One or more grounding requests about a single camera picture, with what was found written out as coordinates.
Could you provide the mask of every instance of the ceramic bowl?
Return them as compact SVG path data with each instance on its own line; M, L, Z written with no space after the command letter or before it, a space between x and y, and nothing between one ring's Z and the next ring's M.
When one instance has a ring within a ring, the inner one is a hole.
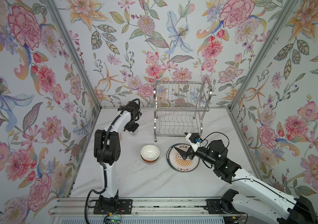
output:
M140 150L140 156L147 164L152 164L157 161L159 155L159 149L153 145L146 145Z

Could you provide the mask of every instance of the plate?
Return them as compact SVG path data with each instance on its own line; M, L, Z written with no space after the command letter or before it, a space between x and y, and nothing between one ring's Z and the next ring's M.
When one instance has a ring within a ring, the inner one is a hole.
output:
M194 157L193 160L187 158L183 160L181 155L176 151L174 147L177 147L183 151L187 151L190 147L188 144L175 144L171 146L166 153L166 160L168 161L171 168L178 172L190 172L193 171L199 165L200 159Z

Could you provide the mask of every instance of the white marble surface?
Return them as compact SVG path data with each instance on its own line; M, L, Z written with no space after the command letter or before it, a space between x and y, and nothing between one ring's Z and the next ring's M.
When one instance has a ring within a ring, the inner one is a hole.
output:
M220 180L202 161L188 173L180 173L169 166L166 152L177 143L186 143L184 138L158 137L154 141L153 109L142 109L138 134L131 136L122 132L121 155L117 163L116 175L120 197L214 197L228 188L228 183ZM103 109L100 112L96 129L105 128L117 114L116 109ZM251 171L250 164L225 109L211 109L203 119L203 137L211 132L223 132L230 138L228 158ZM209 142L227 139L220 134L212 134ZM155 164L146 164L140 157L140 149L152 144L160 149L160 157ZM87 197L91 189L101 190L100 165L93 156L94 137L90 140L79 174L73 186L71 197Z

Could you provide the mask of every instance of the floral wallpaper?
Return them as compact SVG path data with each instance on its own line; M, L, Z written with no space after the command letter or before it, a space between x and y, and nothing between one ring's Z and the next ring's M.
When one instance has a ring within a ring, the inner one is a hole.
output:
M69 192L99 113L47 10L41 0L0 0L4 224L47 223L55 199Z
M73 41L104 107L120 106L138 96L144 106L153 106L154 79L205 78L213 86L211 106L227 106L284 3L56 1L67 29L78 34ZM175 105L175 101L161 104Z
M264 181L318 214L318 0L299 1L234 109Z

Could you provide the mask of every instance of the dish rack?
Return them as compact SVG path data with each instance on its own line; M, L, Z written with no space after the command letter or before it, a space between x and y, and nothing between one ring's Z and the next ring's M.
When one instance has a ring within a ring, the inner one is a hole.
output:
M157 82L154 87L154 140L157 136L185 137L203 131L203 119L209 111L211 82Z

